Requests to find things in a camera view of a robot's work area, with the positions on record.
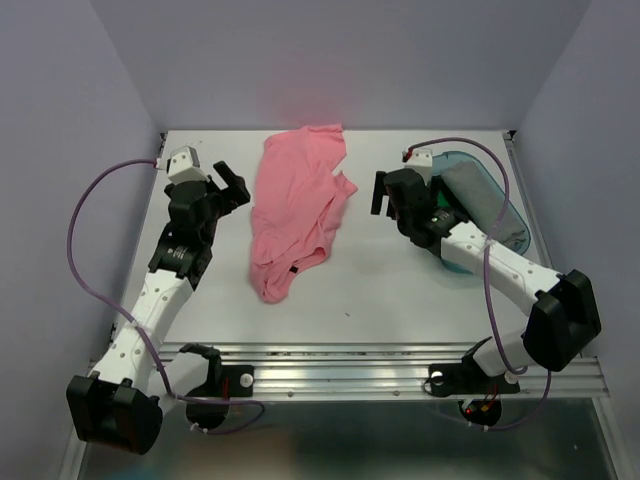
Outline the pink t-shirt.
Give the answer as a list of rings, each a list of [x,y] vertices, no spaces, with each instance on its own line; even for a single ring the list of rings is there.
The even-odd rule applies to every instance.
[[[295,277],[328,259],[358,187],[337,168],[347,154],[339,124],[305,126],[264,142],[251,210],[249,279],[260,300],[284,300]]]

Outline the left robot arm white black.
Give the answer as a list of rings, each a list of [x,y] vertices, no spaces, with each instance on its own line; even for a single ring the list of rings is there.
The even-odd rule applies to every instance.
[[[183,352],[196,354],[188,382],[199,393],[179,394],[171,385],[159,350],[182,307],[193,295],[212,259],[218,221],[247,204],[245,180],[223,161],[214,170],[225,182],[219,187],[189,156],[154,161],[170,180],[169,221],[148,264],[141,291],[132,310],[126,310],[76,280],[91,296],[111,306],[125,320],[112,345],[86,376],[74,376],[66,398],[77,437],[139,455],[146,454],[161,431],[163,419],[176,404],[213,410],[205,422],[192,423],[204,434],[221,434],[221,424],[232,406],[256,406],[250,392],[235,398],[234,368],[222,364],[212,347],[187,344]]]

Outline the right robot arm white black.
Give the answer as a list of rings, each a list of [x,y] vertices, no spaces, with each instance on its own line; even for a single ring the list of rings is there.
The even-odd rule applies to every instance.
[[[399,232],[417,247],[488,281],[490,289],[527,318],[523,329],[479,341],[458,362],[431,365],[425,383],[430,395],[515,394],[520,387],[510,367],[537,365],[560,372],[600,334],[596,300],[585,274],[561,274],[487,240],[464,213],[439,205],[416,171],[377,172],[371,212],[393,218]]]

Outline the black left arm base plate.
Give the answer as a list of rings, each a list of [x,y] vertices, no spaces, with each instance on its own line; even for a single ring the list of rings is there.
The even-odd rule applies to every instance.
[[[250,398],[253,396],[255,369],[252,365],[223,364],[220,373],[208,364],[185,372],[171,372],[174,391],[189,397]]]

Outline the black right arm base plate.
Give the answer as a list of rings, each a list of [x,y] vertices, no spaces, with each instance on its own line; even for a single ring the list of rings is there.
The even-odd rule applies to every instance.
[[[464,363],[431,364],[422,389],[436,398],[479,398],[485,394],[510,395],[520,392],[518,382],[509,383],[503,375],[489,377],[479,367]]]

